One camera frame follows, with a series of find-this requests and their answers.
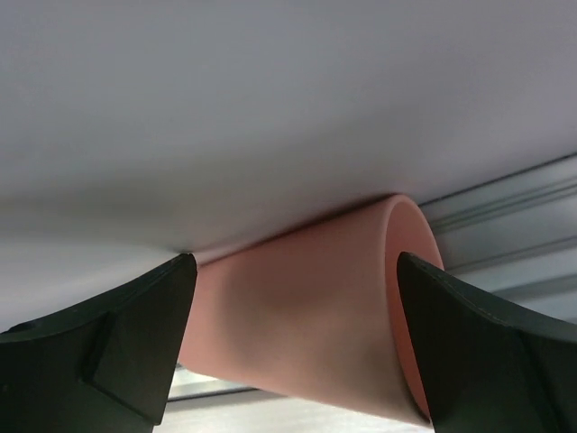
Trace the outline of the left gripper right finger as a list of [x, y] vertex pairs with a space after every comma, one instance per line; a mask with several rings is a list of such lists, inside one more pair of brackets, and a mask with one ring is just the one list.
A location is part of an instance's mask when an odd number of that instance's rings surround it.
[[398, 288], [437, 432], [574, 432], [576, 326], [402, 253]]

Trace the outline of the pink plastic cup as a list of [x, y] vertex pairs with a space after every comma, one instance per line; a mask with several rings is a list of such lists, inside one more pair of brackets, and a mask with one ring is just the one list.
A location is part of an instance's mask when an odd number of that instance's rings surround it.
[[179, 353], [189, 371], [427, 425], [397, 260], [440, 265], [419, 207], [396, 195], [203, 265]]

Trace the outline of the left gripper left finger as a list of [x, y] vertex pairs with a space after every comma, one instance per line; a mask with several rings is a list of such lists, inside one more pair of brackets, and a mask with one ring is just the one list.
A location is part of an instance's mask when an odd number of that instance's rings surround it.
[[151, 432], [160, 425], [194, 296], [182, 254], [1, 335], [3, 432]]

